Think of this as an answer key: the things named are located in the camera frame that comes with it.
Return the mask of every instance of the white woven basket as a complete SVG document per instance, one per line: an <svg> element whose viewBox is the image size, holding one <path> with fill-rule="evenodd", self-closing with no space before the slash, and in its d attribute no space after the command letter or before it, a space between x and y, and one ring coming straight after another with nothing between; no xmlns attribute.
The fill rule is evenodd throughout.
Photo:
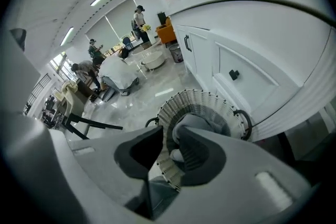
<svg viewBox="0 0 336 224"><path fill-rule="evenodd" d="M158 113L158 125L163 126L163 147L156 164L167 182L180 191L181 177L184 172L170 158L174 142L172 130L176 123L187 113L199 115L208 121L227 125L229 135L241 139L245 134L244 124L236 109L226 100L215 94L201 90L184 90L166 101Z"/></svg>

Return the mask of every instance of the metal railing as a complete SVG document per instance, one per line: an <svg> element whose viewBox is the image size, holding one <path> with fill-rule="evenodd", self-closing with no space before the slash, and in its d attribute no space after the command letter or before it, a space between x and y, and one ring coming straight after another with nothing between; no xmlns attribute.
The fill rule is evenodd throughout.
<svg viewBox="0 0 336 224"><path fill-rule="evenodd" d="M40 81L34 86L33 90L31 91L28 100L27 100L27 104L26 105L23 112L27 115L27 113L29 112L29 109L32 107L32 105L34 104L35 100L37 99L37 97L40 95L40 93L43 91L43 89L45 88L45 86L50 82L51 77L48 74L45 74L43 76L43 78L40 79Z"/></svg>

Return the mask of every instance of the cabinet door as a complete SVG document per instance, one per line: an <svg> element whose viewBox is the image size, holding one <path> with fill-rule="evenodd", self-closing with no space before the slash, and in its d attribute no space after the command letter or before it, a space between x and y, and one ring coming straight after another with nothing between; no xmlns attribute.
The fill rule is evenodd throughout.
<svg viewBox="0 0 336 224"><path fill-rule="evenodd" d="M196 80L203 90L213 91L212 87L212 52L211 42L208 40L209 30L186 27L188 47L192 47L195 56Z"/></svg>
<svg viewBox="0 0 336 224"><path fill-rule="evenodd" d="M183 55L184 64L189 69L189 71L196 75L196 63L195 63L195 57L193 53L193 47L191 42L186 41L186 38L188 36L188 32L186 30L186 27L184 26L177 26L177 33L179 36L178 43L180 44L180 48Z"/></svg>
<svg viewBox="0 0 336 224"><path fill-rule="evenodd" d="M213 81L223 96L229 96L240 109L259 123L289 101L297 85L271 61L224 33L209 33L213 42Z"/></svg>

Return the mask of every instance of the white shirt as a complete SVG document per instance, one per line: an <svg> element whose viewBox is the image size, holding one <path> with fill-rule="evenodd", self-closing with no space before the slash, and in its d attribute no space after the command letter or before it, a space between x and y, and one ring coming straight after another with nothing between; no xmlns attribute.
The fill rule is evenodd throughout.
<svg viewBox="0 0 336 224"><path fill-rule="evenodd" d="M133 18L134 19L138 19L138 22L139 22L139 24L140 25L138 25L139 27L141 26L141 25L144 25L145 24L145 21L143 20L143 14L142 13L134 13L134 15L133 15Z"/></svg>
<svg viewBox="0 0 336 224"><path fill-rule="evenodd" d="M118 57L118 53L104 60L100 66L98 76L100 82L102 82L103 77L110 78L121 90L127 89L137 78L131 68Z"/></svg>

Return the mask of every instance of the orange chair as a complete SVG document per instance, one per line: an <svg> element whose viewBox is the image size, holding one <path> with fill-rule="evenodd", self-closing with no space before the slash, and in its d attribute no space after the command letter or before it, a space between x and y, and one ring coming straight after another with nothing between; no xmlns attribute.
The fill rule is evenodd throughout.
<svg viewBox="0 0 336 224"><path fill-rule="evenodd" d="M174 29L169 17L167 17L166 23L164 25L156 28L156 32L157 35L161 38L162 43L168 43L176 40Z"/></svg>

